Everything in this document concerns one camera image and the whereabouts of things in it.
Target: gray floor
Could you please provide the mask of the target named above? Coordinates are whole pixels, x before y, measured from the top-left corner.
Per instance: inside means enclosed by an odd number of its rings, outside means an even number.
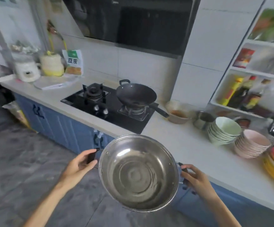
[[[21,226],[75,154],[21,125],[0,132],[0,227]],[[46,226],[199,226],[170,206],[144,214],[122,208],[98,169],[60,201]]]

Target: black wok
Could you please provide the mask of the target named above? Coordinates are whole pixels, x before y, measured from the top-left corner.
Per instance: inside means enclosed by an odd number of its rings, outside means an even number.
[[[120,86],[117,87],[116,95],[119,101],[131,109],[137,110],[150,107],[165,118],[169,117],[164,110],[152,105],[157,99],[157,94],[153,89],[143,84],[131,84],[129,80],[120,80]]]

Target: stack of pink bowls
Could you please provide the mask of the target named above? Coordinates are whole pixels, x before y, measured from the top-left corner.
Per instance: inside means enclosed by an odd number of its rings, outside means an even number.
[[[243,158],[261,155],[271,146],[271,142],[262,134],[253,130],[244,130],[235,141],[235,152]]]

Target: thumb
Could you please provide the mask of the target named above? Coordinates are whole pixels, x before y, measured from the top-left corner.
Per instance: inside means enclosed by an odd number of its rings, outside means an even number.
[[[191,176],[189,173],[181,171],[181,176],[187,179],[192,185],[194,185],[197,181],[193,176]]]
[[[79,174],[84,176],[87,172],[89,172],[91,169],[94,168],[97,162],[98,162],[97,160],[91,161],[89,164],[87,164],[87,166],[84,169],[80,170]]]

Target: kitchen counter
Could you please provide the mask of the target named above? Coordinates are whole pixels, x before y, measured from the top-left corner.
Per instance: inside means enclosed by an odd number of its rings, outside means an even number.
[[[116,88],[119,84],[96,77],[85,77],[79,82],[55,90],[40,90],[33,84],[17,79],[0,80],[1,85],[71,117],[112,137],[130,131],[71,107],[60,100],[82,89],[85,85],[103,83]],[[143,135],[161,142],[176,161],[194,164],[205,172],[211,182],[274,210],[274,180],[264,171],[262,160],[243,159],[232,152],[232,146],[214,146],[205,133],[193,127],[191,121],[183,125],[168,122],[157,112],[144,128]]]

